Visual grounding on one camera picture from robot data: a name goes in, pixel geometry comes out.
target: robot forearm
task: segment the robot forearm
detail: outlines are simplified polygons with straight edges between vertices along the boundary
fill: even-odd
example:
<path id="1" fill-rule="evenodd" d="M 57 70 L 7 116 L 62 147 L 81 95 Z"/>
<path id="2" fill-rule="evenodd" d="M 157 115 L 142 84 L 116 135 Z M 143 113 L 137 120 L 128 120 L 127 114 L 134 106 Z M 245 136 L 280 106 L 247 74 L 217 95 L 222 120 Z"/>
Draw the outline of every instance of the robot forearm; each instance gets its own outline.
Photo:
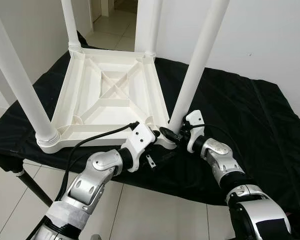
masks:
<path id="1" fill-rule="evenodd" d="M 187 124 L 203 123 L 200 111 L 186 116 Z M 281 207 L 249 178 L 233 158 L 232 149 L 203 135 L 204 128 L 190 130 L 189 152 L 198 152 L 212 168 L 226 195 L 232 226 L 238 240 L 289 240 L 291 227 Z"/>
<path id="2" fill-rule="evenodd" d="M 139 168 L 139 157 L 156 140 L 155 134 L 139 124 L 119 150 L 91 155 L 85 169 L 72 182 L 61 201 L 55 201 L 45 214 L 48 218 L 35 240 L 78 240 L 88 218 L 95 210 L 107 182 L 123 170 Z"/>

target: table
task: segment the table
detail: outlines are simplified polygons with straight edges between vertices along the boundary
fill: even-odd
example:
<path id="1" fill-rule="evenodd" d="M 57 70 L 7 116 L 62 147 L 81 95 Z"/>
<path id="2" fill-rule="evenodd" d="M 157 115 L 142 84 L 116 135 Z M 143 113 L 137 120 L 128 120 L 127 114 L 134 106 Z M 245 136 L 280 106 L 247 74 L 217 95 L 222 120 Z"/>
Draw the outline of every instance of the table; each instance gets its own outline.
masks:
<path id="1" fill-rule="evenodd" d="M 50 119 L 69 60 L 67 52 L 33 85 Z M 188 65 L 156 58 L 155 67 L 171 116 Z M 205 130 L 206 135 L 232 147 L 239 164 L 266 194 L 285 211 L 300 211 L 300 119 L 276 84 L 206 68 L 190 111 L 196 109 L 201 110 L 205 123 L 221 127 L 234 138 L 243 159 L 222 132 Z M 74 157 L 84 157 L 72 171 L 80 173 L 92 153 L 118 147 L 80 147 Z M 24 159 L 65 169 L 69 152 L 70 148 L 54 154 L 42 152 L 17 101 L 0 119 L 0 167 L 4 171 L 22 172 Z M 161 146 L 154 146 L 149 154 L 157 165 L 154 171 L 141 159 L 137 172 L 123 172 L 113 180 L 192 201 L 225 205 L 225 194 L 219 189 L 210 166 L 198 156 L 184 149 L 168 151 Z M 51 204 L 49 197 L 27 173 L 19 175 L 47 205 Z"/>

